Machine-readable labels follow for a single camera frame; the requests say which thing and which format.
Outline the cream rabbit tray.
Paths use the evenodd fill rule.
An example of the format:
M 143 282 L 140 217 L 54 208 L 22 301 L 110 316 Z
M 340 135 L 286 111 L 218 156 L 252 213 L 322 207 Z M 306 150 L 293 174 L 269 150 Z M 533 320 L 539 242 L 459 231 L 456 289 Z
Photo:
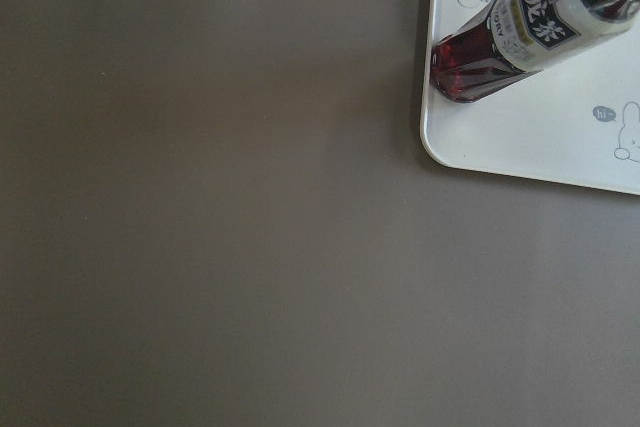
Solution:
M 490 1 L 430 0 L 426 43 Z M 448 167 L 636 195 L 639 29 L 474 103 L 452 102 L 427 82 L 420 133 Z

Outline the tea bottle on tray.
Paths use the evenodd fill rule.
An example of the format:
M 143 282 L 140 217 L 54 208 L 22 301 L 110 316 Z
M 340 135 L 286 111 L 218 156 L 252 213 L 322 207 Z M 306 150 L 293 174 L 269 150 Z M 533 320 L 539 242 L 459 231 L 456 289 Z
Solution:
M 639 0 L 493 0 L 431 50 L 432 84 L 474 102 L 631 29 Z

